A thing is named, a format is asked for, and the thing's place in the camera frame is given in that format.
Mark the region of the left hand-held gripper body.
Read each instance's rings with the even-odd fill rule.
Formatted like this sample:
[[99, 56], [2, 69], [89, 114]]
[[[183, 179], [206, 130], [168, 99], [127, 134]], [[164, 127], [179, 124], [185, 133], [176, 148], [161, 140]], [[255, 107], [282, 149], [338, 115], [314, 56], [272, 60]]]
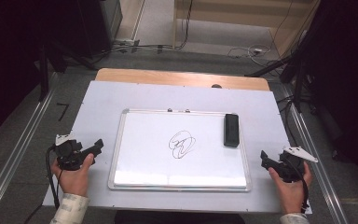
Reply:
[[77, 142], [71, 134], [56, 135], [55, 153], [59, 167], [66, 171], [76, 171], [84, 161], [81, 152], [82, 144]]

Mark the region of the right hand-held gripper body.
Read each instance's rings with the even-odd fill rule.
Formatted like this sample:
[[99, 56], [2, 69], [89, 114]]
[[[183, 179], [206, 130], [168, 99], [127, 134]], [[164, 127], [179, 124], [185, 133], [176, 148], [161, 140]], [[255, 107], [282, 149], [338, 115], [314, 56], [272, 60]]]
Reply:
[[286, 182], [296, 182], [305, 173], [304, 161], [318, 162], [302, 147], [285, 147], [280, 155], [280, 178]]

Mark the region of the black whiteboard eraser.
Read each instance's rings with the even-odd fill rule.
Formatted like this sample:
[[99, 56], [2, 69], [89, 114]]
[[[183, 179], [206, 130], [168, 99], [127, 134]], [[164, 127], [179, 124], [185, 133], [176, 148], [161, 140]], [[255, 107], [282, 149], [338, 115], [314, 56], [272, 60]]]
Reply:
[[237, 147], [239, 143], [239, 116], [236, 114], [225, 114], [224, 145], [226, 147]]

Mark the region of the white whiteboard with metal frame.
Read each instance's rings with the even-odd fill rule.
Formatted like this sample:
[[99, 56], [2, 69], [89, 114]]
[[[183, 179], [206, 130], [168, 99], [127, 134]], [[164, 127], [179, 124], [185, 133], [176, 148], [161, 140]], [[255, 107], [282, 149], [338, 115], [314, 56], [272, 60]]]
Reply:
[[224, 145], [225, 115], [126, 109], [108, 178], [110, 189], [246, 192], [245, 146]]

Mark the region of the person's right hand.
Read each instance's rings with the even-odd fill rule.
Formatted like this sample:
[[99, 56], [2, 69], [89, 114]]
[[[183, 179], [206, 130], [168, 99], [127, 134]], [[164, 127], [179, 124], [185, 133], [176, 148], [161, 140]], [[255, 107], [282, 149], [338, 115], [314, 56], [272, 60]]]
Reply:
[[272, 167], [268, 169], [268, 173], [276, 185], [282, 213], [284, 215], [300, 213], [305, 200], [303, 182], [285, 183]]

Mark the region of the person's left hand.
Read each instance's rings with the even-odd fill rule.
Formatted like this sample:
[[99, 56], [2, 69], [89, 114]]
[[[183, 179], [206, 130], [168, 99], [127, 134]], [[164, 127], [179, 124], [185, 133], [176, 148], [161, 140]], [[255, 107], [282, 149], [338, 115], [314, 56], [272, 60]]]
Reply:
[[88, 196], [89, 169], [93, 164], [94, 156], [89, 154], [81, 167], [76, 171], [62, 170], [57, 161], [51, 164], [51, 172], [56, 175], [59, 185], [64, 193]]

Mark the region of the black metal stand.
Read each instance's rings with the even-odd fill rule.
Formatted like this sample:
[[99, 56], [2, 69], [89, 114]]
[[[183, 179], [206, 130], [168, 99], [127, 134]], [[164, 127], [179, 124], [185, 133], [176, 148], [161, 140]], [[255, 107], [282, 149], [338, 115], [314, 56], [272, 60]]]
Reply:
[[274, 62], [272, 65], [268, 65], [266, 68], [262, 68], [261, 70], [248, 75], [248, 77], [261, 77], [266, 73], [284, 65], [284, 69], [280, 74], [280, 81], [281, 83], [289, 83], [293, 79], [295, 80], [294, 98], [291, 102], [294, 104], [298, 113], [301, 113], [301, 90], [306, 76], [306, 63], [303, 56], [305, 55], [305, 51], [311, 40], [312, 32], [311, 30], [308, 30], [307, 33], [302, 35], [302, 38], [297, 42], [298, 46], [294, 52], [291, 52], [283, 59]]
[[42, 102], [48, 95], [48, 57], [46, 54], [46, 48], [42, 45], [39, 49], [39, 71], [40, 78], [40, 96], [39, 101]]

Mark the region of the person's dark lap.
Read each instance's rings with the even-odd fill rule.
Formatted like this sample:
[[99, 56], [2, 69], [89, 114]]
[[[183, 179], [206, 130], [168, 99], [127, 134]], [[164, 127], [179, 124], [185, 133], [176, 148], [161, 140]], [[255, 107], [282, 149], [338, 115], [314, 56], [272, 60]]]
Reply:
[[245, 224], [237, 214], [118, 211], [115, 224]]

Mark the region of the black cabinet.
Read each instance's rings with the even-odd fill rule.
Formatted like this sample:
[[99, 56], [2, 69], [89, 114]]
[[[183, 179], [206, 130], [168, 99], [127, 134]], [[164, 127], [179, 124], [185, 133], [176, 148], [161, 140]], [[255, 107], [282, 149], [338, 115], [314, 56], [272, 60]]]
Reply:
[[92, 57], [112, 48], [122, 22], [120, 0], [77, 0], [85, 32], [85, 56]]

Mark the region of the aluminium floor rail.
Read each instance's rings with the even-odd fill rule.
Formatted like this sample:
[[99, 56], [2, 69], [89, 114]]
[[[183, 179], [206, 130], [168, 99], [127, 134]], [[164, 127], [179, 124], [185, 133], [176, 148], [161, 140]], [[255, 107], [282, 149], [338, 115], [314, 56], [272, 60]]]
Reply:
[[0, 201], [15, 174], [40, 120], [43, 118], [61, 74], [48, 75], [49, 90], [39, 101], [32, 91], [0, 128]]
[[318, 187], [321, 190], [327, 209], [334, 224], [349, 224], [349, 220], [346, 217], [345, 211], [341, 205], [341, 202], [337, 196], [337, 193], [333, 187], [333, 183], [329, 178], [326, 169], [324, 168], [324, 162], [319, 156], [319, 152], [315, 146], [315, 143], [310, 135], [310, 130], [304, 120], [302, 113], [298, 113], [294, 105], [289, 105], [286, 109], [290, 118], [293, 120], [295, 128], [291, 129], [286, 120], [286, 128], [289, 132], [289, 139], [296, 145], [302, 146], [311, 155], [316, 156], [319, 160], [318, 163], [312, 164], [312, 170], [316, 175]]

